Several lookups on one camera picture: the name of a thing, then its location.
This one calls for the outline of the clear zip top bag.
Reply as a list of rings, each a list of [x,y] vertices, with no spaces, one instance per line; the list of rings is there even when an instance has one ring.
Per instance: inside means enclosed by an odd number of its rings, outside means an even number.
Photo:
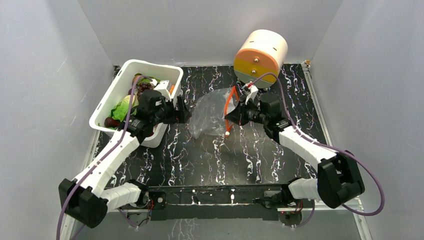
[[[235,86],[216,89],[200,97],[188,123],[190,135],[196,139],[201,134],[228,137],[234,124],[225,116],[236,108],[239,100]]]

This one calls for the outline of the dark purple grape bunch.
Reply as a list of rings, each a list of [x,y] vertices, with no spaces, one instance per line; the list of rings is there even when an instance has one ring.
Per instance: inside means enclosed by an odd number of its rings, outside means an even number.
[[[139,93],[143,93],[145,90],[153,90],[155,86],[151,83],[142,82],[137,84],[137,89]]]

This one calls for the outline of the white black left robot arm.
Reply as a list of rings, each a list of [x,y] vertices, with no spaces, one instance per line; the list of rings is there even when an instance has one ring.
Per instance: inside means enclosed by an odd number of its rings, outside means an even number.
[[[144,91],[138,105],[127,108],[123,122],[98,156],[72,180],[65,178],[59,184],[59,218],[68,215],[95,228],[112,210],[128,204],[137,208],[147,206],[148,187],[136,180],[109,189],[106,185],[126,158],[152,135],[155,126],[185,124],[190,117],[182,96],[168,101],[157,90]]]

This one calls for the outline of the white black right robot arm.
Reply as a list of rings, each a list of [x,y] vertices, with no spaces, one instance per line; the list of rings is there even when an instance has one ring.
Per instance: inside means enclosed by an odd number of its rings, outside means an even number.
[[[345,153],[319,146],[301,133],[284,117],[275,95],[267,93],[259,105],[244,97],[224,118],[239,126],[249,122],[261,124],[269,138],[304,159],[317,173],[315,178],[297,177],[283,184],[279,193],[261,199],[265,204],[295,207],[301,200],[310,199],[335,209],[365,192],[356,161]]]

